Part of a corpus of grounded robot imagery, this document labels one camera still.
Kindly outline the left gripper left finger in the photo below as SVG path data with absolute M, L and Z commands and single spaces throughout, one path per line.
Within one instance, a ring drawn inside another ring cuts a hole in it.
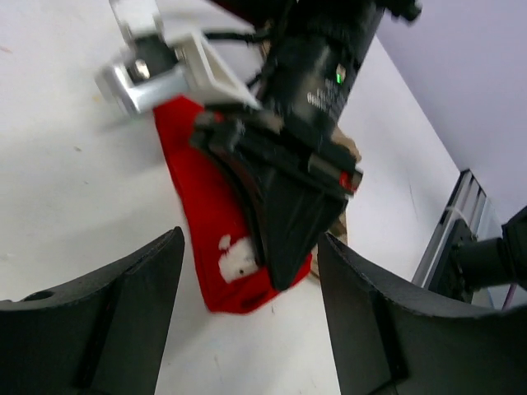
M 2 393 L 154 393 L 183 257 L 175 228 L 84 276 L 4 300 Z

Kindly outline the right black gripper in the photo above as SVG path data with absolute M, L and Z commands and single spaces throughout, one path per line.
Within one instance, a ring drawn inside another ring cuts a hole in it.
M 191 141 L 240 199 L 257 264 L 294 281 L 361 180 L 333 131 L 384 14 L 413 23 L 417 1 L 223 1 L 270 49 L 250 82 L 260 109 L 208 105 Z

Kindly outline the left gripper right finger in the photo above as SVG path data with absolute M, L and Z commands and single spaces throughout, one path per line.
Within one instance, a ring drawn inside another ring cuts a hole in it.
M 341 393 L 525 393 L 525 307 L 498 311 L 446 298 L 329 234 L 318 247 Z

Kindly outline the red sock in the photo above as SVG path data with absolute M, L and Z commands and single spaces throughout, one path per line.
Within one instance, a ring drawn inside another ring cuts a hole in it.
M 274 299 L 269 271 L 255 258 L 239 199 L 220 170 L 189 144 L 203 107 L 177 97 L 153 111 L 172 182 L 186 216 L 194 267 L 208 310 L 248 314 Z

